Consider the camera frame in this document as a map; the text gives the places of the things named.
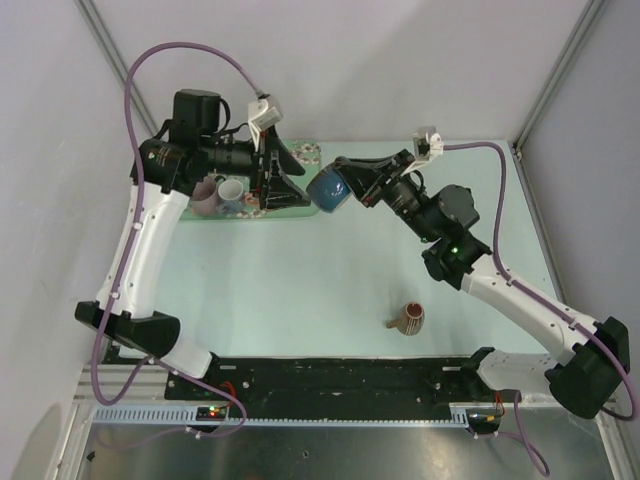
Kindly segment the grey blue small mug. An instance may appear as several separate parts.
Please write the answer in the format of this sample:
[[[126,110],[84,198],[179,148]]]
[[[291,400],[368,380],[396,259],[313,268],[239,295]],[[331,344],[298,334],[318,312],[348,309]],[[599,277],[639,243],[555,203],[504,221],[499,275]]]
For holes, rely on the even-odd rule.
[[[217,213],[220,215],[236,214],[244,208],[244,185],[240,180],[227,179],[217,188]]]

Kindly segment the salmon pink mug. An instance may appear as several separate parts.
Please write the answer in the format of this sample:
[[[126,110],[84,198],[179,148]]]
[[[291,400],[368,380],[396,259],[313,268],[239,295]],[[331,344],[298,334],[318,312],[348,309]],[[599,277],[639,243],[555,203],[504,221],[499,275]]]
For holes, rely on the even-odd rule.
[[[255,197],[253,194],[251,193],[247,193],[244,197],[244,203],[252,208],[259,208],[260,207],[260,201],[258,197]]]

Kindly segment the dark blue mug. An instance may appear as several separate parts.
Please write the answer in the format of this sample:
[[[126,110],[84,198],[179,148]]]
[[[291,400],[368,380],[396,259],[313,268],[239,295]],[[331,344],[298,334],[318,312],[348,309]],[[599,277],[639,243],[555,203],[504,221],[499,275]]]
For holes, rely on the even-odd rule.
[[[333,213],[351,196],[351,190],[333,165],[323,168],[307,185],[306,192],[325,213]]]

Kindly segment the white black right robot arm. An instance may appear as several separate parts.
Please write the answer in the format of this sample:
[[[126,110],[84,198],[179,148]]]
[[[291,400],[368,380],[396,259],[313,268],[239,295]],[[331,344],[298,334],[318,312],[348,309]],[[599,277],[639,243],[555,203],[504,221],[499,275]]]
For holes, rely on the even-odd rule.
[[[429,275],[493,307],[533,337],[544,353],[489,349],[462,376],[464,393],[476,401],[496,390],[550,395],[585,419],[606,409],[619,386],[631,400],[627,420],[639,413],[629,375],[628,330],[610,318],[599,322],[532,287],[508,268],[499,246],[487,246],[471,232],[478,221],[470,189],[447,185],[429,195],[414,182],[417,160],[406,150],[383,159],[338,157],[339,183],[363,206],[386,204],[428,244],[422,258]]]

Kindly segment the lilac mug black handle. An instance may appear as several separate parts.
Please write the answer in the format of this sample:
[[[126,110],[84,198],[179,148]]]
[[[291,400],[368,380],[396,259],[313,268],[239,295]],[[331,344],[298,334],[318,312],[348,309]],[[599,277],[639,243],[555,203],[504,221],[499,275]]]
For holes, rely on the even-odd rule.
[[[202,217],[216,216],[220,201],[218,183],[213,177],[206,176],[195,186],[191,197],[191,211]]]

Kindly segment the brown striped mug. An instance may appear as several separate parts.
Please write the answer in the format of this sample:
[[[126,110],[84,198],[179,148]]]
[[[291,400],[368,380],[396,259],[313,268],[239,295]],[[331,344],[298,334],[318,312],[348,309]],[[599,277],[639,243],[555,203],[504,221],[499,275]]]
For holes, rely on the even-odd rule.
[[[387,329],[395,329],[405,336],[417,335],[424,323],[424,308],[417,302],[407,303],[401,314],[385,324]]]

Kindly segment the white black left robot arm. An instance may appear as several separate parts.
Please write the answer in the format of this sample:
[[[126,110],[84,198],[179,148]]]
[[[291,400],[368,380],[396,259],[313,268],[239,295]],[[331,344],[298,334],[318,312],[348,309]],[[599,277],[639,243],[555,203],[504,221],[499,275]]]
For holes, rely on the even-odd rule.
[[[230,107],[215,92],[183,89],[160,131],[138,144],[131,170],[129,212],[116,255],[95,300],[76,306],[76,319],[128,348],[187,376],[201,399],[221,389],[213,355],[184,333],[178,318],[155,308],[156,286],[173,232],[198,184],[211,175],[244,177],[262,210],[307,207],[293,182],[304,167],[279,138],[277,100],[259,94],[248,106],[250,137],[229,128]]]

